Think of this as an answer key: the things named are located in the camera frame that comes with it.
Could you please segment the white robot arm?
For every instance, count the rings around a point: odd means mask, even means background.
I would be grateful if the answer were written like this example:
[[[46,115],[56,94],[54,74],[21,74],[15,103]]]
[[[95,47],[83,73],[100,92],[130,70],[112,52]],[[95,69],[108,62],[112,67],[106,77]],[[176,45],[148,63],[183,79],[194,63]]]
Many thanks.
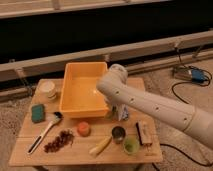
[[[213,150],[213,114],[126,84],[127,70],[113,64],[96,87],[112,106],[125,104],[170,125]]]

